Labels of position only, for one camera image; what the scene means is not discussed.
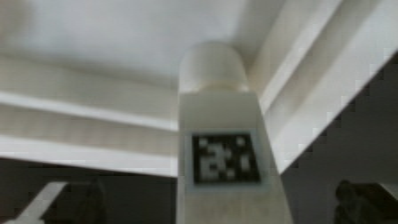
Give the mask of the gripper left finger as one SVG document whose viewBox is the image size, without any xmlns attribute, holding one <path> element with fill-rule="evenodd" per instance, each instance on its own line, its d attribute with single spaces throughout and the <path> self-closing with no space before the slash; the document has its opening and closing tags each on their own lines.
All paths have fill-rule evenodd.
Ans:
<svg viewBox="0 0 398 224">
<path fill-rule="evenodd" d="M 107 224 L 102 183 L 50 182 L 11 224 Z"/>
</svg>

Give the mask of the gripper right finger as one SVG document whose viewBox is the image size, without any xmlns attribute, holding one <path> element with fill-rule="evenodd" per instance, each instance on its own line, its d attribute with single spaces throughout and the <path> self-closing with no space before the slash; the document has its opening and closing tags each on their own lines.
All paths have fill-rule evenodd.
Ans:
<svg viewBox="0 0 398 224">
<path fill-rule="evenodd" d="M 335 224 L 398 224 L 398 199 L 381 184 L 343 180 L 336 200 Z"/>
</svg>

